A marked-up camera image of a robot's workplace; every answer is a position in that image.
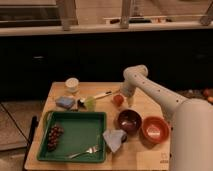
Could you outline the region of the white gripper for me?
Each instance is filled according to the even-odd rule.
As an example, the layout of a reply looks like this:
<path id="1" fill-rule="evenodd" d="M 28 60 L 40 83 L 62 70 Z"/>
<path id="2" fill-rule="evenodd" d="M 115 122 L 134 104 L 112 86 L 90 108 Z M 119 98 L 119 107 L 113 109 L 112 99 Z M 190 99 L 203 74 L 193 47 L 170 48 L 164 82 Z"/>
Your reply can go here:
<path id="1" fill-rule="evenodd" d="M 126 102 L 128 107 L 132 107 L 134 104 L 134 93 L 135 93 L 136 87 L 132 84 L 130 84 L 127 81 L 124 81 L 120 87 L 120 92 L 126 97 Z"/>

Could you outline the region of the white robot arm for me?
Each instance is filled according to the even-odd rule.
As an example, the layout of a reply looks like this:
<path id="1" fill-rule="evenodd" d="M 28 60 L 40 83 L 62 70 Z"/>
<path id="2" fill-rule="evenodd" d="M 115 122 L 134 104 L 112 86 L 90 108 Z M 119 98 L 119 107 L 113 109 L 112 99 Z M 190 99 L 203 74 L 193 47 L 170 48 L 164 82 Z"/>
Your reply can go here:
<path id="1" fill-rule="evenodd" d="M 131 98 L 139 88 L 171 118 L 169 171 L 213 171 L 213 105 L 186 98 L 147 76 L 145 65 L 126 68 L 120 91 Z"/>

